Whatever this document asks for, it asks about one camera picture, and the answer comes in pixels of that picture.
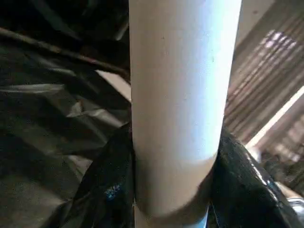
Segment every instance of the white surface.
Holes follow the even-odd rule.
[[[131,87],[130,85],[119,75],[96,70],[96,73],[99,74],[104,80],[106,80],[111,86],[113,86],[122,96],[125,97],[128,101],[131,100]]]
[[[275,0],[242,0],[236,47],[246,38]]]
[[[129,4],[136,201],[165,217],[193,199],[214,163],[241,0]]]

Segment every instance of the black plastic sheet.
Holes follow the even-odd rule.
[[[92,67],[10,45],[0,64],[0,227],[59,227],[129,102]]]
[[[15,47],[0,53],[0,227],[133,227],[130,125],[116,130],[130,121],[128,101],[95,69]],[[210,227],[302,227],[225,130],[210,201]]]

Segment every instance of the pipe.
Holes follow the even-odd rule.
[[[205,224],[240,5],[129,1],[137,228]]]

